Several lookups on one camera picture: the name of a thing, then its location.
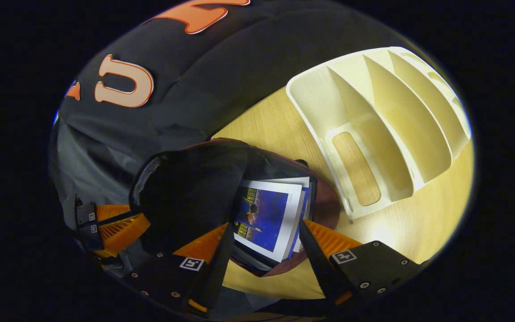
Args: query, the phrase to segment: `illustrated cover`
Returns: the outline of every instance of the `illustrated cover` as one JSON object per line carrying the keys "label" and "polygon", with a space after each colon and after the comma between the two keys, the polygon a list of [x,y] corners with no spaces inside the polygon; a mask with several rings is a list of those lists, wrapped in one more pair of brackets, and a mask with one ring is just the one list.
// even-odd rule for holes
{"label": "illustrated cover", "polygon": [[281,262],[293,242],[301,185],[242,181],[233,204],[234,237]]}
{"label": "illustrated cover", "polygon": [[[302,194],[305,193],[305,197],[302,200],[302,204],[300,206],[300,216],[299,220],[305,218],[307,220],[311,220],[309,216],[309,177],[299,177],[299,178],[283,178],[283,179],[268,179],[262,180],[263,182],[275,182],[275,183],[294,183],[298,185],[302,185]],[[299,220],[296,222],[296,234],[294,236],[294,240],[292,242],[292,251],[290,251],[288,258],[291,258],[293,252],[301,251],[303,248],[301,245],[301,240],[299,240]]]}

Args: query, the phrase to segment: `white desk organizer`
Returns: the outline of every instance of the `white desk organizer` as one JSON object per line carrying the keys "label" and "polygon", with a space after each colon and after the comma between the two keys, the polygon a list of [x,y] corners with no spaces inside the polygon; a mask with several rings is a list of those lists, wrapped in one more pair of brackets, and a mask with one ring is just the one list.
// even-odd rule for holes
{"label": "white desk organizer", "polygon": [[[412,196],[449,169],[470,140],[456,94],[402,47],[327,61],[293,77],[286,91],[319,145],[351,221]],[[372,171],[380,190],[376,202],[359,203],[333,144],[344,132]]]}

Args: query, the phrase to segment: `black bag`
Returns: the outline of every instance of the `black bag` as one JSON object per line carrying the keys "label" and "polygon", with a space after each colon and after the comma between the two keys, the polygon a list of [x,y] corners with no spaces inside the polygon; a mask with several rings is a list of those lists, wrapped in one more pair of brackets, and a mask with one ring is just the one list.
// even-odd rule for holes
{"label": "black bag", "polygon": [[[131,210],[151,223],[140,237],[155,255],[173,253],[233,221],[232,203],[241,180],[309,177],[312,220],[334,229],[339,220],[335,191],[306,165],[233,139],[213,139],[150,157],[131,186]],[[305,251],[278,263],[236,242],[231,259],[257,276],[285,273],[307,258]]]}

